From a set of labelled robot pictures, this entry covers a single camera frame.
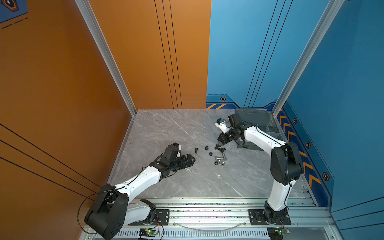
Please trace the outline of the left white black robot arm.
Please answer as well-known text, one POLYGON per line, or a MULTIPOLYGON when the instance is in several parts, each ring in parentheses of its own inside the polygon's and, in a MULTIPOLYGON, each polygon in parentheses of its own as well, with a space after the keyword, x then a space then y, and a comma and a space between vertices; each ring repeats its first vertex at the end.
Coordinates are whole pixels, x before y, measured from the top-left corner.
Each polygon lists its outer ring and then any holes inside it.
POLYGON ((140 222, 161 226, 155 204, 146 199, 135 204, 132 201, 149 187, 194 165, 195 157, 191 154, 182 155, 181 149, 178 143, 168 145, 162 154, 143 167, 136 176, 115 186, 106 184, 93 194, 95 199, 84 218, 93 234, 111 240, 125 225, 140 222))

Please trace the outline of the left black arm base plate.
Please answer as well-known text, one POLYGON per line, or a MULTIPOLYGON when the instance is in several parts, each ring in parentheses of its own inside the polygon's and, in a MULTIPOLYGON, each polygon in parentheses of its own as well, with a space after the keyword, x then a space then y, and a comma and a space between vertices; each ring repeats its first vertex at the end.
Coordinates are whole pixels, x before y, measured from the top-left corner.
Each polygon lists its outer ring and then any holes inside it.
POLYGON ((143 221, 136 221, 130 226, 155 226, 157 224, 167 226, 170 219, 169 209, 156 209, 156 211, 150 212, 149 216, 143 221))

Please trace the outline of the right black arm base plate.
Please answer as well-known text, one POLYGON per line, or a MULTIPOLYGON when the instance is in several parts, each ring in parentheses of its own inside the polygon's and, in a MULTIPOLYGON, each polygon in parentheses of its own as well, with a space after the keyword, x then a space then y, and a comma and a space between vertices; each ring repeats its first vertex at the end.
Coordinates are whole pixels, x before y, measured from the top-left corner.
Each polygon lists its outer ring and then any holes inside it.
POLYGON ((292 224, 288 214, 288 208, 275 212, 269 209, 249 209, 249 220, 252 226, 256 225, 280 225, 292 224))

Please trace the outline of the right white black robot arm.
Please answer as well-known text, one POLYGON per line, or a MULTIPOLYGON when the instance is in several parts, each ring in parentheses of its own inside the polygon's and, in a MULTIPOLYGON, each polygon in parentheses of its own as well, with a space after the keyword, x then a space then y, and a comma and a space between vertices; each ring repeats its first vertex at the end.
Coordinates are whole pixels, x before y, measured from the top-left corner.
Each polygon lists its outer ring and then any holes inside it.
POLYGON ((274 179, 269 198, 265 202, 263 218, 268 224, 282 223, 288 216, 287 200, 292 187, 304 173, 304 164, 298 146, 293 142, 278 140, 259 127, 246 124, 239 114, 228 120, 217 119, 216 127, 222 132, 218 137, 220 146, 241 139, 251 142, 271 157, 270 171, 274 179))

